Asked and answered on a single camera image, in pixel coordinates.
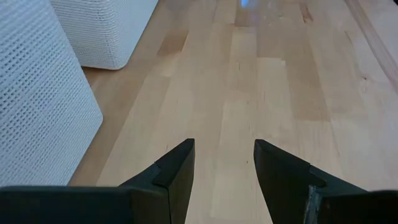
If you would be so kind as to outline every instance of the hardwood floorboard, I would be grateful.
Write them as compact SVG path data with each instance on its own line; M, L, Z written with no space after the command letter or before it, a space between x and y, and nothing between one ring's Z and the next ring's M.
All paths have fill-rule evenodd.
M160 0L125 68L84 68L104 123L70 185L119 185L195 138L186 223L272 223L261 138L367 190L398 189L397 12L390 0Z

